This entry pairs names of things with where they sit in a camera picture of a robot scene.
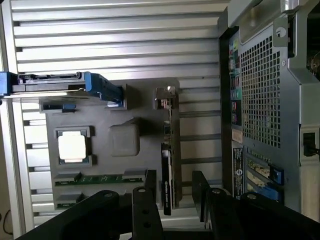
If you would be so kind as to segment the black graphics card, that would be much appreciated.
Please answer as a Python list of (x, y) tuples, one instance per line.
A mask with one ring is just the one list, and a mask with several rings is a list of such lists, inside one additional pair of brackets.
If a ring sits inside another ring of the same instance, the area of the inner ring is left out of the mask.
[(165, 115), (162, 124), (163, 142), (161, 143), (161, 199), (165, 216), (172, 214), (175, 203), (173, 173), (174, 127), (172, 120), (175, 96), (175, 88), (173, 86), (158, 87), (155, 90), (155, 108), (164, 110)]

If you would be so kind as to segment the green RAM stick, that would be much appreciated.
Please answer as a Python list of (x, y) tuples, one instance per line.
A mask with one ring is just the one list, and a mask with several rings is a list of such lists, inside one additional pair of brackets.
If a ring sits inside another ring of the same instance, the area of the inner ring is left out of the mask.
[(56, 208), (57, 209), (65, 209), (76, 205), (84, 198), (82, 193), (76, 194), (62, 194), (60, 195), (56, 201)]
[(125, 178), (124, 175), (82, 175), (75, 179), (58, 180), (54, 182), (55, 187), (60, 186), (84, 186), (102, 184), (124, 184), (124, 183), (143, 183), (143, 176)]

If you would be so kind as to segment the grey parts rack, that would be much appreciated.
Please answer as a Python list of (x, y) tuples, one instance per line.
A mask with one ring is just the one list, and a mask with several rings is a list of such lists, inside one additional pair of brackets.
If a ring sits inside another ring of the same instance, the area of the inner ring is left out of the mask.
[[(172, 86), (173, 99), (173, 179), (174, 206), (182, 198), (180, 148), (179, 81), (175, 78), (151, 78), (110, 81), (123, 87), (122, 104), (102, 101), (97, 97), (40, 97), (40, 110), (46, 115), (53, 202), (60, 195), (83, 194), (83, 199), (101, 190), (129, 193), (145, 182), (147, 171), (156, 171), (155, 200), (162, 203), (162, 157), (165, 111), (155, 108), (156, 88)], [(136, 156), (111, 155), (109, 128), (113, 125), (135, 124), (139, 128), (140, 151)], [(59, 157), (58, 137), (63, 132), (81, 132), (85, 136), (86, 158), (79, 163), (64, 163)], [(144, 177), (141, 183), (55, 186), (55, 181), (73, 180), (81, 176), (124, 175)]]

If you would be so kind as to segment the blue expansion slot latch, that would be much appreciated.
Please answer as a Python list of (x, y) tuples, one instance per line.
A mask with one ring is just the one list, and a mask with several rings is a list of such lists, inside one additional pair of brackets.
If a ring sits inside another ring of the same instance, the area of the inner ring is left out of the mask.
[(278, 166), (269, 165), (268, 178), (279, 186), (284, 185), (284, 170)]

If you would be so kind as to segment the grey square socket cover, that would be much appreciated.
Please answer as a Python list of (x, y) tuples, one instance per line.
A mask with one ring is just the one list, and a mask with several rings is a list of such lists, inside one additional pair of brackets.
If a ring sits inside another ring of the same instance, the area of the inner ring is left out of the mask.
[(109, 128), (110, 154), (133, 157), (140, 152), (140, 131), (136, 124), (112, 125)]

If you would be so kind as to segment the silver CPU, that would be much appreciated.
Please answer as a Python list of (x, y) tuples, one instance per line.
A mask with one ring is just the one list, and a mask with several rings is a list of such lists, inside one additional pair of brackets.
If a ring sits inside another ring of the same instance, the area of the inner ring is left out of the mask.
[(82, 163), (87, 157), (86, 137), (80, 131), (64, 131), (58, 137), (59, 158), (64, 163)]

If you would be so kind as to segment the grey PC case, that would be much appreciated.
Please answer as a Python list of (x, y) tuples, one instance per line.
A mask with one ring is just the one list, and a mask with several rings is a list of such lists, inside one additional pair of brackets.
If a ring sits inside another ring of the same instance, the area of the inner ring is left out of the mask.
[(223, 188), (320, 222), (320, 0), (230, 0), (217, 29)]

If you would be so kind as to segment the disk in blue caddy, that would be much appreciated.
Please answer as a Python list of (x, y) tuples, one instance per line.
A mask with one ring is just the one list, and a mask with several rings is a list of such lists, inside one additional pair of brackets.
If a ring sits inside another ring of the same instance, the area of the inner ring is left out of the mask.
[(39, 75), (0, 71), (0, 100), (48, 97), (93, 97), (115, 104), (125, 99), (123, 87), (98, 73)]

